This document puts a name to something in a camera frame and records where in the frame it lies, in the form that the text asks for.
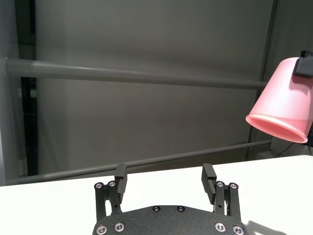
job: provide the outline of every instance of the metal rod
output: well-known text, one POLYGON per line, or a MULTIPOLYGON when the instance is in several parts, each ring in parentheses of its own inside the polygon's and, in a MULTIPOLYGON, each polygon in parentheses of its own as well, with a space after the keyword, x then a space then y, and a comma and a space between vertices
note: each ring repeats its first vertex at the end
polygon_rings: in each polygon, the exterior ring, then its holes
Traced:
MULTIPOLYGON (((162 163, 162 162, 168 162, 168 161, 173 161, 173 160, 178 160, 178 159, 190 158, 190 157, 199 156, 199 155, 212 154, 212 153, 224 152, 224 151, 229 151, 229 150, 234 150, 234 149, 239 149, 239 148, 258 146, 258 145, 266 145, 266 144, 271 144, 271 141, 258 141, 258 142, 251 142, 251 143, 243 143, 243 144, 212 148, 212 149, 195 151, 195 152, 180 153, 180 154, 164 156, 164 157, 136 160, 136 161, 126 162, 125 164, 127 167, 134 167, 134 166, 162 163)), ((105 171, 115 170, 117 168, 117 165, 118 164, 101 165, 101 166, 94 166, 94 167, 82 168, 82 169, 77 169, 77 170, 67 170, 67 171, 60 171, 60 172, 55 172, 55 173, 28 176, 28 177, 18 178, 15 180, 8 181, 7 185, 45 182, 45 181, 50 181, 50 180, 58 180, 58 179, 63 179, 63 178, 68 178, 68 177, 105 172, 105 171)))
POLYGON ((6 60, 6 70, 9 76, 149 83, 195 87, 223 87, 262 90, 267 84, 266 82, 246 79, 212 78, 198 75, 184 77, 161 72, 92 68, 11 58, 7 58, 6 60))

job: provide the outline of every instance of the white table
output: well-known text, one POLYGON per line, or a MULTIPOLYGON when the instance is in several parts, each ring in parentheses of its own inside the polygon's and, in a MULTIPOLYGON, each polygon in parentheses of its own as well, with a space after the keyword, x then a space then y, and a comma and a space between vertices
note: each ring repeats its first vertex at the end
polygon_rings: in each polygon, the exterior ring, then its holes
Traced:
MULTIPOLYGON (((242 222, 250 235, 312 233, 307 229, 313 217, 313 157, 222 164, 214 169, 218 180, 239 185, 242 222)), ((1 187, 0 235, 89 235, 96 222, 93 185, 112 179, 1 187)), ((153 205, 212 211, 201 183, 201 167, 129 174, 122 211, 153 205), (187 193, 191 184, 198 191, 194 198, 187 193)))

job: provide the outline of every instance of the pink cup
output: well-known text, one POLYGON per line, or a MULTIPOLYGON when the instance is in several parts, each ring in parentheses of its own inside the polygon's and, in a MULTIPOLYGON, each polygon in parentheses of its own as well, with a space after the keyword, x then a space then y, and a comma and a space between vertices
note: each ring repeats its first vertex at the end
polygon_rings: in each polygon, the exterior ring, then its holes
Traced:
POLYGON ((272 136, 306 143, 313 121, 313 79, 292 74, 297 59, 278 65, 246 121, 272 136))

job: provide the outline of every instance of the gray wall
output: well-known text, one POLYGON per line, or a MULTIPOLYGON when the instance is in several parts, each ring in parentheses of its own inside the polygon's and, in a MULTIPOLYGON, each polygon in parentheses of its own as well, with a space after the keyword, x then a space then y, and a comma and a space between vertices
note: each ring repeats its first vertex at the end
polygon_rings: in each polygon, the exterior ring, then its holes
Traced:
MULTIPOLYGON (((271 0, 38 0, 36 58, 258 80, 271 5, 271 0)), ((246 142, 245 116, 254 98, 255 91, 244 90, 39 79, 40 172, 246 142)), ((205 161, 242 161, 245 153, 205 161)))
POLYGON ((0 0, 0 185, 19 177, 25 159, 21 81, 5 69, 5 58, 18 55, 14 1, 0 0))

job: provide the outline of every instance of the horizontal bar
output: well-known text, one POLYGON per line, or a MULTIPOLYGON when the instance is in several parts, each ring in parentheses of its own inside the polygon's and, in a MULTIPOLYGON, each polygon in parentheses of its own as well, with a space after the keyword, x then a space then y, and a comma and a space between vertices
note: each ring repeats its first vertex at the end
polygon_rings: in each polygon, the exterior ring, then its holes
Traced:
POLYGON ((184 77, 161 72, 93 68, 11 58, 7 58, 6 60, 6 70, 9 76, 165 84, 195 87, 223 87, 262 90, 267 84, 266 82, 251 81, 246 79, 212 78, 198 75, 184 77))
MULTIPOLYGON (((258 142, 251 142, 251 143, 243 143, 243 144, 212 148, 212 149, 189 152, 189 153, 180 153, 180 154, 169 155, 169 156, 164 156, 164 157, 136 160, 136 161, 126 162, 125 164, 127 167, 134 167, 134 166, 162 163, 162 162, 168 162, 168 161, 173 161, 173 160, 178 160, 178 159, 190 158, 194 156, 224 152, 224 151, 229 151, 229 150, 234 150, 234 149, 239 149, 239 148, 266 145, 266 144, 271 144, 271 141, 258 141, 258 142)), ((101 166, 94 166, 94 167, 88 167, 88 168, 81 168, 77 170, 67 170, 67 171, 60 171, 60 172, 48 173, 48 174, 42 174, 42 175, 27 176, 27 177, 8 181, 7 185, 38 183, 38 182, 58 180, 58 179, 69 178, 69 177, 80 176, 80 175, 94 174, 94 173, 99 173, 99 172, 115 170, 117 168, 117 165, 118 164, 101 165, 101 166)))

